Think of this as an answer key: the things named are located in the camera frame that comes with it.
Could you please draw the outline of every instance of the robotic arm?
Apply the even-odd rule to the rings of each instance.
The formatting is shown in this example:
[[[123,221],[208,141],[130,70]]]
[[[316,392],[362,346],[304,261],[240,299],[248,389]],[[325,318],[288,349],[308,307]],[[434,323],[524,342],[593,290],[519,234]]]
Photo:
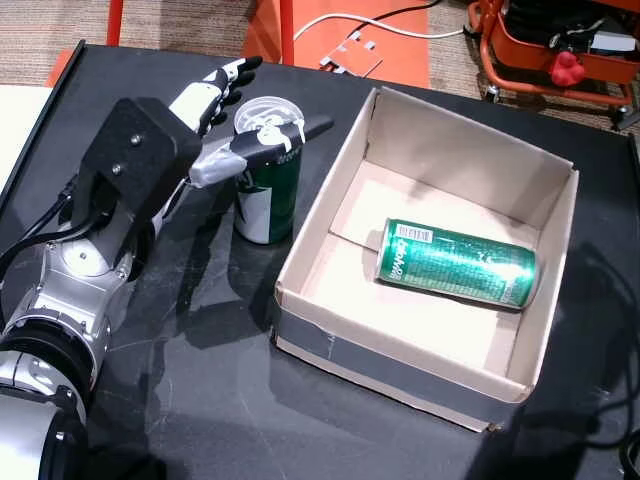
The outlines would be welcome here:
[[[231,62],[188,85],[169,107],[153,98],[118,101],[74,181],[0,256],[1,280],[20,251],[46,244],[40,281],[6,325],[0,305],[0,464],[9,478],[77,475],[87,444],[86,408],[111,334],[107,307],[137,275],[143,248],[150,248],[184,186],[203,188],[265,165],[331,127],[326,117],[269,126],[202,154],[201,138],[232,88],[251,81],[260,63],[259,57]],[[38,233],[71,204],[58,232]]]

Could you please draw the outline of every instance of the cardboard box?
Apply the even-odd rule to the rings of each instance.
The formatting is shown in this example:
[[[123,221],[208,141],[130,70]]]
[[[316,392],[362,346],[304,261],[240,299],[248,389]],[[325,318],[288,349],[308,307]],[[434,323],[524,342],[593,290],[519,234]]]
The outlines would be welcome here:
[[[276,284],[276,345],[480,431],[535,387],[578,186],[572,164],[390,89],[362,107]],[[374,281],[387,217],[531,248],[522,312]]]

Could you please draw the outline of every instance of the green can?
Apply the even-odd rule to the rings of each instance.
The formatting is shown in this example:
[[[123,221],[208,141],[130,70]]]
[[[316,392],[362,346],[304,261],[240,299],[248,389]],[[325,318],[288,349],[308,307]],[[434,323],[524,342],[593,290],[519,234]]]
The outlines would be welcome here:
[[[300,109],[280,97],[246,102],[234,117],[237,133],[302,120]],[[276,157],[262,168],[247,169],[237,178],[236,230],[255,243],[275,243],[293,229],[302,147]]]
[[[526,307],[538,281],[529,249],[440,228],[388,219],[376,278],[515,309]]]

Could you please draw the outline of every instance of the table surface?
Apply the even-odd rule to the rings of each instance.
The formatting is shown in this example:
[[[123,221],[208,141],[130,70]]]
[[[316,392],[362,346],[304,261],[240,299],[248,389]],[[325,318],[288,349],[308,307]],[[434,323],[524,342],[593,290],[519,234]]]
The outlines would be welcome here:
[[[0,247],[53,201],[114,102],[170,102],[225,59],[88,46],[26,158]],[[297,232],[366,95],[365,79],[264,65],[245,98],[276,95],[334,128],[305,146]],[[399,90],[561,155],[580,170],[573,234],[538,387],[502,431],[476,434],[275,349],[265,309],[292,239],[243,241],[233,185],[192,193],[144,275],[112,306],[114,336],[90,409],[87,479],[615,478],[634,426],[638,189],[629,140],[457,96]],[[229,108],[230,117],[235,107]],[[416,128],[428,129],[429,125]],[[231,133],[231,122],[216,138]],[[11,309],[40,252],[13,265]]]

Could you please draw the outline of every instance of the brown carpet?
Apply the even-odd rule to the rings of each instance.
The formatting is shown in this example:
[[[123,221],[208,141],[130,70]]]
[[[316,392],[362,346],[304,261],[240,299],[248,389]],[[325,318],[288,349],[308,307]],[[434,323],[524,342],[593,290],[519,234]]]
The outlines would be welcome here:
[[[237,56],[252,0],[125,0],[121,45]],[[0,0],[0,83],[43,85],[58,53],[106,40],[107,0]]]
[[[0,0],[0,83],[42,85],[62,49],[81,38],[104,43],[107,5],[107,0]],[[460,28],[467,5],[445,0],[431,9],[430,32]],[[121,44],[237,56],[254,6],[255,0],[125,0]],[[432,40],[431,88],[482,98],[487,81],[477,52],[476,42],[462,35]],[[510,92],[503,92],[502,103],[597,128],[611,126],[607,107]],[[640,133],[640,124],[630,131]]]

